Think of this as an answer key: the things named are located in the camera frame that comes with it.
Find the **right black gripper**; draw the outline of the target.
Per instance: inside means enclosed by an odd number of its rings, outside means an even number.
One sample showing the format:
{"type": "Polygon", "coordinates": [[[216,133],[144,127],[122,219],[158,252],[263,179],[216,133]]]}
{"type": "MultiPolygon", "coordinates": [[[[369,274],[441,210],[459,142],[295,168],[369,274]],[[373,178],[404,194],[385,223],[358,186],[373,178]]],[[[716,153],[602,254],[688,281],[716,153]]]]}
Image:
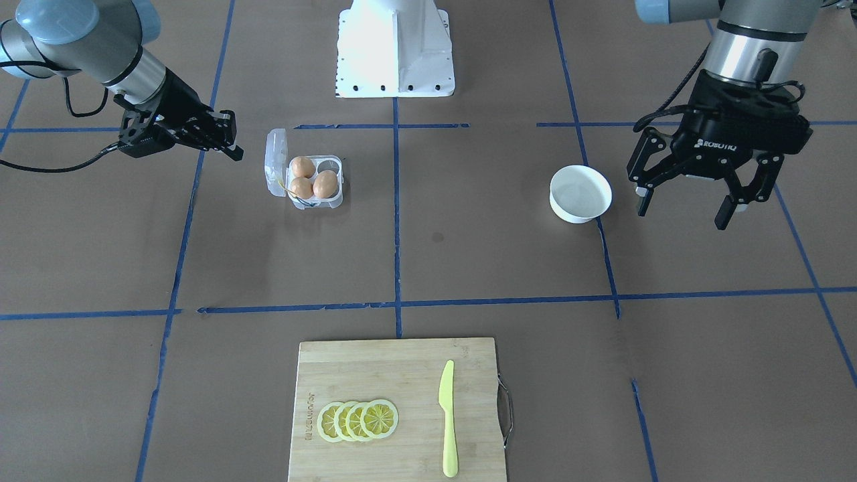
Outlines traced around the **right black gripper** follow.
{"type": "Polygon", "coordinates": [[[235,112],[214,112],[171,70],[166,70],[163,85],[150,100],[132,104],[128,95],[117,97],[125,110],[119,133],[119,151],[125,155],[141,158],[180,144],[215,150],[235,162],[244,158],[244,149],[235,143],[235,112]]]}

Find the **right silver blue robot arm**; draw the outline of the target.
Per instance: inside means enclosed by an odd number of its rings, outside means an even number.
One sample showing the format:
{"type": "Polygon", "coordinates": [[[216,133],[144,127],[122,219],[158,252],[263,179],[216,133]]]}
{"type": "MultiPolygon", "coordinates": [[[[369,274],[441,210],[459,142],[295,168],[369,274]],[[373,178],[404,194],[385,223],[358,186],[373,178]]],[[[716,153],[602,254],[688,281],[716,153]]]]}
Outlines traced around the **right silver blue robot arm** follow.
{"type": "Polygon", "coordinates": [[[2,69],[24,79],[87,74],[123,108],[119,139],[99,153],[133,158],[183,145],[241,161],[231,110],[212,109],[147,51],[161,19],[150,1],[21,1],[2,23],[2,69]]]}

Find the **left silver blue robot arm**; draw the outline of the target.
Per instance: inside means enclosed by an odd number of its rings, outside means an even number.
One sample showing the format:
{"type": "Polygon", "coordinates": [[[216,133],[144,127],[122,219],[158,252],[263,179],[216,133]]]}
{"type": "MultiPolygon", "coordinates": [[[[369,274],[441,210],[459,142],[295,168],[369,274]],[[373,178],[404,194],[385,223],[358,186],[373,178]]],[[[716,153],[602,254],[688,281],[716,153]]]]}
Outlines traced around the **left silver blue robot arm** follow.
{"type": "Polygon", "coordinates": [[[633,129],[640,133],[627,164],[639,216],[654,191],[677,176],[723,180],[728,195],[715,216],[726,229],[751,202],[765,202],[784,159],[812,135],[799,101],[805,86],[790,77],[820,1],[637,1],[652,24],[715,19],[709,45],[682,80],[685,104],[668,98],[633,129]]]}

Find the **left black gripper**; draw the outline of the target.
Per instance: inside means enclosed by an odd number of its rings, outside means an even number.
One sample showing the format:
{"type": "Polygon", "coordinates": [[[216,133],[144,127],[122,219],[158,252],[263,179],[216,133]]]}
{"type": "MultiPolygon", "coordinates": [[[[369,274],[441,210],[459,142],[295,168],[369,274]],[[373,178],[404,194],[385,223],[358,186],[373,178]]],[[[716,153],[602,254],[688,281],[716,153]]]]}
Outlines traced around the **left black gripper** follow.
{"type": "Polygon", "coordinates": [[[628,179],[640,197],[637,215],[646,216],[655,188],[679,175],[723,179],[728,195],[715,216],[724,231],[751,202],[767,202],[785,160],[808,143],[812,130],[801,115],[805,86],[798,80],[778,84],[740,84],[699,74],[676,133],[645,127],[627,164],[628,179]],[[737,167],[752,152],[758,167],[744,185],[737,167]]]}

